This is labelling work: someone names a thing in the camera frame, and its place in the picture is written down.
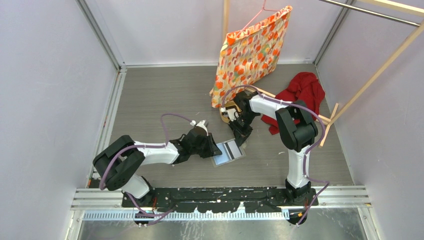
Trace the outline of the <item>white magnetic stripe card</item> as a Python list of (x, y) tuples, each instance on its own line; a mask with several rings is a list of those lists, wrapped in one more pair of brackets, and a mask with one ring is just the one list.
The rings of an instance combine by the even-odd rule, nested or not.
[(236, 145), (234, 139), (225, 142), (224, 147), (231, 160), (236, 160), (244, 156), (242, 149)]

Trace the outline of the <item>taupe leather card holder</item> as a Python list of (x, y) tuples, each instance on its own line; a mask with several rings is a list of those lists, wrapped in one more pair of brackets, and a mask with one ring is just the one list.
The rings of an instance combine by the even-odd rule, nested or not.
[(245, 150), (238, 146), (235, 139), (230, 139), (216, 144), (221, 151), (220, 155), (212, 157), (212, 163), (219, 167), (246, 156)]

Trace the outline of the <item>tan oval tray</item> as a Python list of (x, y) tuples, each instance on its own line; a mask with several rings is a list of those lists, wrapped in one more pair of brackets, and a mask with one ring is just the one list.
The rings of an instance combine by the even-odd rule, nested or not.
[(221, 107), (219, 110), (221, 119), (226, 124), (230, 121), (235, 121), (241, 112), (240, 108), (233, 100), (227, 102), (224, 107)]

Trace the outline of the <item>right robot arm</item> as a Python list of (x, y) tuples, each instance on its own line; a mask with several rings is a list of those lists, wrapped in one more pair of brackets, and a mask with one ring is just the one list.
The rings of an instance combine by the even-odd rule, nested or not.
[(257, 92), (239, 92), (234, 100), (236, 107), (221, 107), (220, 112), (229, 119), (229, 127), (238, 147), (251, 135), (251, 123), (264, 115), (277, 122), (280, 139), (288, 149), (288, 175), (285, 180), (285, 198), (291, 205), (299, 205), (311, 191), (307, 177), (310, 154), (319, 131), (312, 113), (302, 101), (287, 102)]

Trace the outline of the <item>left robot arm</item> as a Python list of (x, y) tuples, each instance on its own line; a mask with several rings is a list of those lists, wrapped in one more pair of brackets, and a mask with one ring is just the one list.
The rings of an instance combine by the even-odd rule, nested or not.
[(195, 155), (207, 159), (221, 154), (213, 135), (205, 127), (195, 126), (167, 143), (143, 143), (123, 135), (99, 153), (92, 163), (100, 175), (101, 190), (120, 189), (130, 194), (141, 207), (148, 207), (154, 199), (153, 188), (144, 177), (137, 175), (140, 166), (175, 165)]

